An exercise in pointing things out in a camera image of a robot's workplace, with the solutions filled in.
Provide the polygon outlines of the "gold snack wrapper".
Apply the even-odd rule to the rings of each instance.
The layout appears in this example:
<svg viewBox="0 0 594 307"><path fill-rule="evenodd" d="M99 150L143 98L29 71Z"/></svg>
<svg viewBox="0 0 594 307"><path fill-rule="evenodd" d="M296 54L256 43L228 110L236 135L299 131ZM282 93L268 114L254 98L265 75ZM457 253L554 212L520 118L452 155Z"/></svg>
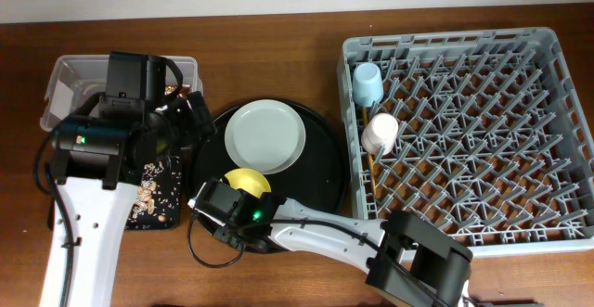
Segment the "gold snack wrapper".
<svg viewBox="0 0 594 307"><path fill-rule="evenodd" d="M187 95L190 93L190 86L182 85L178 87L177 85L166 85L165 86L165 95L171 96L173 93L177 93L179 97L186 98Z"/></svg>

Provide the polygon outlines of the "yellow bowl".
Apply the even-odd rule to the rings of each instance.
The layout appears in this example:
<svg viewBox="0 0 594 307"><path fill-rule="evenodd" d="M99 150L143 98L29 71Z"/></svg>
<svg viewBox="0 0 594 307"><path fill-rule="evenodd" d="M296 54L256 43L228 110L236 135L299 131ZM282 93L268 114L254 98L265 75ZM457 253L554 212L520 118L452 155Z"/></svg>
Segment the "yellow bowl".
<svg viewBox="0 0 594 307"><path fill-rule="evenodd" d="M253 169L237 168L226 173L224 177L232 188L242 189L256 198L271 192L267 179Z"/></svg>

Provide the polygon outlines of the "food scraps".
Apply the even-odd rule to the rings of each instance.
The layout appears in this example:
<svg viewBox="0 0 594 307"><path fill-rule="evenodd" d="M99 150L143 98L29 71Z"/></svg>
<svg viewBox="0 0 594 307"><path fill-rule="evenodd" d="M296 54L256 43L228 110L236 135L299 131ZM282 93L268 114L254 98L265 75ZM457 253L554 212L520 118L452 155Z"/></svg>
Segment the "food scraps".
<svg viewBox="0 0 594 307"><path fill-rule="evenodd" d="M126 230L165 230L179 224L182 161L167 157L147 164L136 191Z"/></svg>

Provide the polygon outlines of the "wooden chopstick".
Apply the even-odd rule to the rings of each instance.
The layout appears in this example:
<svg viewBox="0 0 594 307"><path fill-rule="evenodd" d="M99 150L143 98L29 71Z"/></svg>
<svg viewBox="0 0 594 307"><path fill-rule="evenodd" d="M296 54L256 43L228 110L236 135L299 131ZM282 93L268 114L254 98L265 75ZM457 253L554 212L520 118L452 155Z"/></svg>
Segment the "wooden chopstick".
<svg viewBox="0 0 594 307"><path fill-rule="evenodd" d="M376 198L377 197L376 196L377 195L377 185L376 185L376 180L375 180L374 159L370 153L367 154L367 158L368 158L369 179L370 179L370 183L371 183L371 193L372 193L372 196L374 198Z"/></svg>
<svg viewBox="0 0 594 307"><path fill-rule="evenodd" d="M369 122L369 118L368 118L368 108L367 107L363 107L362 108L362 116L363 116L363 124L364 127L367 128L368 126L368 122Z"/></svg>

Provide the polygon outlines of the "pink cup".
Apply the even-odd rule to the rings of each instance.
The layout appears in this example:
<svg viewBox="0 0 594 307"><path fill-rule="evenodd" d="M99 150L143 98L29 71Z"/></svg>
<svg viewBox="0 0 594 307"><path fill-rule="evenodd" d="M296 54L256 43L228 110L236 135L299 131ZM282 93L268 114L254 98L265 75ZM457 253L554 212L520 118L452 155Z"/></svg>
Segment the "pink cup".
<svg viewBox="0 0 594 307"><path fill-rule="evenodd" d="M398 120L388 113L376 114L365 127L361 136L361 144L367 153L378 155L383 148L382 156L388 155L395 144L399 129Z"/></svg>

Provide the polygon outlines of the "blue cup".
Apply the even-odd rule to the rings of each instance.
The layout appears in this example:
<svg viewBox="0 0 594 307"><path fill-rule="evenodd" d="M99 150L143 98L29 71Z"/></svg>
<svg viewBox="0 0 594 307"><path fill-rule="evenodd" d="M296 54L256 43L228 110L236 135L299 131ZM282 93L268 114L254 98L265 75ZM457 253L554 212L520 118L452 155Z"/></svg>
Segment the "blue cup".
<svg viewBox="0 0 594 307"><path fill-rule="evenodd" d="M383 83L380 68L372 63L359 64L353 73L353 101L368 108L383 98Z"/></svg>

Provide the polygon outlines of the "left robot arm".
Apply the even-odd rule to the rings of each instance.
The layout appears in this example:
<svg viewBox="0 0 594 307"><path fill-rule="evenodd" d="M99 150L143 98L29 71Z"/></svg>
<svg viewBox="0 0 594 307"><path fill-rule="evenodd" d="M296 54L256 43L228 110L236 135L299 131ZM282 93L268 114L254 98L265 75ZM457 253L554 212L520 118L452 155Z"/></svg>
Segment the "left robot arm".
<svg viewBox="0 0 594 307"><path fill-rule="evenodd" d="M190 57L66 56L33 164L54 216L40 302L110 304L123 232L176 223L181 158L215 132Z"/></svg>

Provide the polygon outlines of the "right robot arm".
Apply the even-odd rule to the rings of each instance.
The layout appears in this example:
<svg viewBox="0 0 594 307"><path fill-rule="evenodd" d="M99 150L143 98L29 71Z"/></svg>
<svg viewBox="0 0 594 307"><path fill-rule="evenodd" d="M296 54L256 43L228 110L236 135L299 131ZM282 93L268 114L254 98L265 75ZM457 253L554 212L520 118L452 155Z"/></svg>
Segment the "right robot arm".
<svg viewBox="0 0 594 307"><path fill-rule="evenodd" d="M306 251L352 265L395 305L457 306L470 278L472 252L407 211L357 220L268 192L257 198L216 180L188 205L234 249Z"/></svg>

